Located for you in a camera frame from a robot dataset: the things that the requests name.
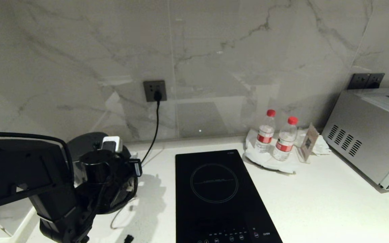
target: induction cooktop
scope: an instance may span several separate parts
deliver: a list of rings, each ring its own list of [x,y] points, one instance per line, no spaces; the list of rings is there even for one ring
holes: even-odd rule
[[[281,243],[237,150],[177,154],[176,243]]]

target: marble wall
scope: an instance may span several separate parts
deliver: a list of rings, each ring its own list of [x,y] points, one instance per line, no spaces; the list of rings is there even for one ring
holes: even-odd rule
[[[321,128],[353,72],[389,87],[389,0],[0,0],[0,131],[151,140],[155,79],[158,139]]]

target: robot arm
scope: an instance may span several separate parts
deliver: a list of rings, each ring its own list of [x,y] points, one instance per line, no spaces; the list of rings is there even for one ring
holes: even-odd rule
[[[111,146],[113,151],[83,155],[87,180],[74,188],[73,164],[63,141],[33,134],[0,137],[28,138],[0,139],[0,206],[29,197],[41,218],[40,231],[56,242],[86,243],[96,214],[116,211],[136,194],[140,160],[131,160],[125,147],[121,153]],[[42,140],[61,143],[68,165],[59,145]]]

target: water bottle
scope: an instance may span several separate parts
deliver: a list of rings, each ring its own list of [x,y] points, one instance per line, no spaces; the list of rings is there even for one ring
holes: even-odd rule
[[[298,118],[291,116],[287,120],[287,124],[280,129],[276,147],[274,148],[273,156],[276,160],[285,161],[289,157],[292,150],[293,142],[296,139]]]
[[[267,115],[259,126],[256,148],[260,153],[266,153],[269,150],[270,143],[275,131],[275,110],[268,110]]]

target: cooking zone circle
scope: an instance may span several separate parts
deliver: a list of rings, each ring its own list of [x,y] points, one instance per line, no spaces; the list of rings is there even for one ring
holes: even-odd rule
[[[238,191],[235,173],[216,163],[196,168],[191,174],[190,185],[196,196],[209,203],[229,201]]]

